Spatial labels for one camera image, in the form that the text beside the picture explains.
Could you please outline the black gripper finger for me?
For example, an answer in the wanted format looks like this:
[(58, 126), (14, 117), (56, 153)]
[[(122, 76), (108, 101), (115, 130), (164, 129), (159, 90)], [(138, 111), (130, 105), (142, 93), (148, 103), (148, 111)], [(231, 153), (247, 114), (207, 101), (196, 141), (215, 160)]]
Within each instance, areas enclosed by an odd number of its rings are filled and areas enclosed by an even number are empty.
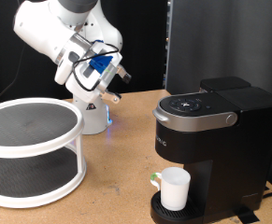
[(113, 104), (118, 104), (122, 97), (118, 93), (104, 91), (101, 93), (101, 98), (104, 100), (108, 100)]
[(126, 84), (128, 84), (132, 79), (132, 76), (128, 74), (127, 71), (124, 69), (124, 67), (121, 66), (120, 64), (117, 66), (116, 74), (119, 75), (122, 81)]

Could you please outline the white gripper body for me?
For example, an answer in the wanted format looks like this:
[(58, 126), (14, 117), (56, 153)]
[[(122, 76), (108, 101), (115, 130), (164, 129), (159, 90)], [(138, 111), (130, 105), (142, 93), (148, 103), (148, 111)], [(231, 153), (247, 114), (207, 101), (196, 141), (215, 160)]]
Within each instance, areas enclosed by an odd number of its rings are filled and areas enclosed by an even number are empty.
[(121, 59), (116, 47), (94, 42), (83, 58), (74, 63), (65, 86), (80, 100), (93, 103), (114, 78)]

